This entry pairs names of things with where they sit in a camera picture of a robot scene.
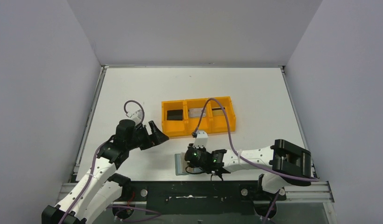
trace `orange storage bin compartment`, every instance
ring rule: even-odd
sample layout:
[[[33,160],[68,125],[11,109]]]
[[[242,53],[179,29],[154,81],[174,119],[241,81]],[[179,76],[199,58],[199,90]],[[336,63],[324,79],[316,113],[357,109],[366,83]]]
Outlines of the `orange storage bin compartment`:
[[[225,108],[229,124],[230,131],[235,131],[236,118],[234,114],[233,104],[230,97],[217,97],[216,98],[220,104]],[[213,114],[213,128],[212,133],[221,133],[227,132],[227,123],[223,111],[220,109],[219,105],[211,100],[211,112]]]
[[[206,100],[206,98],[185,100],[187,108],[186,115],[189,119],[187,131],[190,135],[192,134],[194,129],[196,129],[197,124],[199,123],[201,111]],[[204,130],[207,133],[210,133],[212,131],[212,110],[210,103],[208,103],[206,106],[205,113],[203,118],[201,119],[199,129]]]
[[[230,130],[232,132],[235,131],[236,118],[231,98],[216,97],[215,99],[225,108],[230,123]],[[163,101],[163,132],[169,137],[191,135],[199,123],[201,110],[207,100],[208,98]],[[204,130],[207,133],[227,132],[225,116],[215,101],[211,100],[208,102],[199,130]]]
[[[180,111],[181,119],[178,120],[167,120],[168,111]],[[184,136],[187,134],[186,132],[186,124],[187,118],[185,114],[185,106],[182,100],[180,101],[166,101],[162,102],[162,127],[163,132],[169,136]]]

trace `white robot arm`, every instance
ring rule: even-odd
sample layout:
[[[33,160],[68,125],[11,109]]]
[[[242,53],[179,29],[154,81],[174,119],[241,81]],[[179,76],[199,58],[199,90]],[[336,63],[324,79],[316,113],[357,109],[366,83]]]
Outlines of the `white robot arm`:
[[[273,146],[260,149],[238,151],[236,155],[231,150],[206,151],[208,135],[198,131],[194,144],[190,144],[185,154],[185,161],[191,168],[200,168],[207,174],[229,174],[244,169],[260,169],[243,159],[274,170],[280,174],[292,177],[311,178],[310,152],[285,140],[276,140]],[[308,186],[311,182],[284,178],[267,172],[262,179],[262,189],[269,193],[276,193],[286,185]]]
[[[46,207],[42,224],[92,223],[121,196],[122,188],[130,182],[129,178],[115,174],[128,158],[129,151],[135,148],[145,150],[169,140],[153,121],[149,121],[151,134],[148,134],[146,126],[141,123],[141,111],[127,115],[129,119],[119,122],[116,134],[97,149],[93,166],[73,190],[55,207]]]

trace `screw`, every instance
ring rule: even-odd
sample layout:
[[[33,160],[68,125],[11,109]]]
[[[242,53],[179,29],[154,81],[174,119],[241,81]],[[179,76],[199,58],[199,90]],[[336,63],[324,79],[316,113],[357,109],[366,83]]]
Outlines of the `screw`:
[[[146,189],[142,189],[141,190],[141,196],[146,197],[146,195],[148,195],[148,191]]]
[[[248,190],[245,189],[245,188],[242,189],[242,190],[241,190],[241,195],[242,195],[242,196],[247,196],[247,195],[248,195]]]

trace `cable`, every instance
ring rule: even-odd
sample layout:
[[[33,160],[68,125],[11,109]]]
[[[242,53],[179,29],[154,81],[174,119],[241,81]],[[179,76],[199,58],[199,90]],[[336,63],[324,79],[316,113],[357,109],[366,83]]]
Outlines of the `cable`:
[[[238,153],[237,153],[237,151],[234,149],[233,141],[232,141],[232,139],[231,139],[230,124],[229,124],[229,121],[228,121],[227,113],[226,113],[225,109],[223,108],[222,104],[221,104],[217,99],[215,99],[215,98],[209,98],[209,99],[205,102],[204,107],[203,107],[203,109],[202,109],[202,111],[201,111],[201,115],[200,115],[199,123],[197,124],[197,127],[196,127],[196,129],[194,130],[194,133],[196,133],[197,130],[199,129],[200,124],[201,124],[201,119],[203,118],[203,114],[204,114],[204,110],[205,110],[205,108],[206,108],[206,105],[207,105],[208,102],[211,101],[211,100],[215,101],[215,102],[220,106],[220,108],[221,108],[222,111],[223,111],[223,114],[225,115],[226,124],[227,124],[227,134],[228,134],[228,138],[229,138],[230,147],[231,147],[232,151],[234,152],[234,154],[238,156]],[[245,158],[242,157],[242,156],[240,156],[240,158],[241,158],[243,161],[245,161],[246,163],[248,163],[248,164],[250,164],[250,165],[252,165],[252,166],[254,166],[254,167],[256,167],[256,168],[262,169],[262,170],[267,171],[267,172],[272,173],[272,174],[276,174],[276,175],[281,176],[281,177],[285,177],[285,178],[289,178],[289,179],[293,179],[293,180],[298,180],[298,181],[307,181],[307,182],[318,182],[318,181],[319,181],[319,180],[316,179],[316,178],[303,178],[303,177],[297,177],[297,176],[291,176],[291,175],[287,175],[287,174],[282,174],[282,173],[279,173],[279,172],[274,171],[274,170],[272,170],[272,169],[269,169],[269,168],[265,167],[264,165],[260,165],[260,164],[253,163],[253,162],[251,162],[251,161],[245,159]]]
[[[127,206],[129,206],[129,203],[134,199],[134,197],[135,197],[135,192],[132,192],[131,199],[129,199],[129,200],[127,201]]]
[[[80,199],[80,197],[84,194],[85,190],[88,188],[88,185],[90,185],[90,182],[91,182],[91,179],[92,179],[92,176],[94,174],[94,169],[95,169],[95,161],[97,160],[97,154],[99,152],[99,150],[101,149],[101,147],[107,143],[108,141],[105,141],[104,143],[102,143],[98,148],[97,150],[95,150],[95,153],[94,153],[94,157],[92,159],[92,165],[91,165],[91,171],[90,171],[90,175],[88,176],[88,179],[87,179],[87,182],[85,183],[84,187],[82,188],[81,192],[79,193],[79,195],[75,198],[75,200],[73,200],[72,204],[69,206],[69,208],[66,210],[66,212],[64,213],[64,215],[62,216],[62,218],[59,220],[58,224],[62,224],[62,222],[65,220],[66,216],[68,216],[69,212],[73,209],[73,207],[75,207],[75,204],[78,202],[78,200]]]
[[[191,172],[187,171],[188,168],[189,168],[189,166],[187,166],[187,167],[184,169],[188,174],[194,174],[194,175],[197,175],[197,174],[204,174],[204,173],[205,173],[204,171],[197,172],[197,173],[191,173]]]
[[[218,175],[218,177],[219,177],[222,181],[224,181],[222,175]]]
[[[140,121],[140,124],[142,124],[143,120],[145,119],[145,111],[143,110],[143,107],[140,103],[138,103],[138,101],[135,101],[135,100],[128,100],[127,102],[125,102],[124,104],[124,112],[127,114],[127,109],[126,109],[126,106],[128,103],[135,103],[137,104],[140,108],[141,108],[141,111],[142,111],[142,119]]]
[[[277,191],[276,196],[274,197],[274,200],[271,203],[271,206],[270,206],[269,210],[267,211],[266,216],[264,217],[263,224],[265,224],[267,219],[269,218],[269,214],[270,214],[271,210],[273,209],[274,205],[276,204],[276,201],[278,199],[278,195],[279,195],[279,190]]]
[[[156,214],[153,217],[148,217],[148,218],[145,218],[145,219],[136,219],[136,220],[120,219],[122,222],[128,222],[128,223],[144,222],[144,221],[148,221],[148,220],[151,220],[153,218],[157,218],[157,217],[161,216],[161,213],[158,212],[158,211],[152,211],[152,210],[148,210],[148,209],[129,207],[129,206],[125,206],[125,205],[111,205],[111,206],[107,207],[107,209],[112,209],[112,208],[123,209],[123,210],[120,210],[120,211],[124,211],[126,209],[133,209],[133,210],[137,210],[137,211],[145,211],[145,212],[151,212],[151,213],[155,213]]]

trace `white wall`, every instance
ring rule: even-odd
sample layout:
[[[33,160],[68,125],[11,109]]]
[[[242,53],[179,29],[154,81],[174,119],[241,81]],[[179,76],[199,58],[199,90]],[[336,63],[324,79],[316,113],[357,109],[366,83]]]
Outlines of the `white wall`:
[[[66,0],[0,0],[0,223],[40,223],[55,203],[99,70]]]
[[[68,0],[101,64],[285,65],[322,0]]]
[[[383,223],[383,0],[323,0],[285,72],[339,223]]]

